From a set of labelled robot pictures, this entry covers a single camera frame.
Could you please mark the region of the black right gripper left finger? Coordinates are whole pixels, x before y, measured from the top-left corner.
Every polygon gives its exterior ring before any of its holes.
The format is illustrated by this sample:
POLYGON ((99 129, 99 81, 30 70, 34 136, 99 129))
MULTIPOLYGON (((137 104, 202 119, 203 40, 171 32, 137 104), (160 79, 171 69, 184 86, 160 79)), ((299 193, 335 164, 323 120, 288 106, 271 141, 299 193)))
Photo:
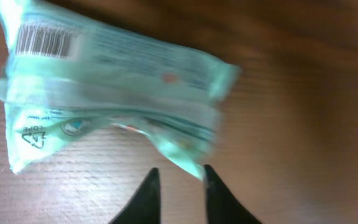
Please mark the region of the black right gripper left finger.
POLYGON ((127 205, 109 224, 161 224, 160 175, 150 169, 127 205))

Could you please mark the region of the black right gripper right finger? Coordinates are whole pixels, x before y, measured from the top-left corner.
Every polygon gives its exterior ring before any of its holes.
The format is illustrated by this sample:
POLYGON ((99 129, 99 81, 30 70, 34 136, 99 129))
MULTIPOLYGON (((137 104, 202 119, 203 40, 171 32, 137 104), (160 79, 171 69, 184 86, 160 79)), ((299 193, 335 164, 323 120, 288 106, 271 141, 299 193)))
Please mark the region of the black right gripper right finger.
POLYGON ((262 224, 232 194, 216 171, 204 165, 207 224, 262 224))

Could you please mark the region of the mint green pack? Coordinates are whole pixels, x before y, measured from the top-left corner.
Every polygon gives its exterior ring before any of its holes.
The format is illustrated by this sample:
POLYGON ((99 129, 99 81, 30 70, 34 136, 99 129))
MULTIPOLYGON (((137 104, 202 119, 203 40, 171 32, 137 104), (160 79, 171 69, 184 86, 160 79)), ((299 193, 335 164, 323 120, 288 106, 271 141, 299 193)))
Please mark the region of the mint green pack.
POLYGON ((0 0, 8 58, 0 76, 11 170, 96 129, 147 136, 198 179, 239 67, 46 1, 0 0))

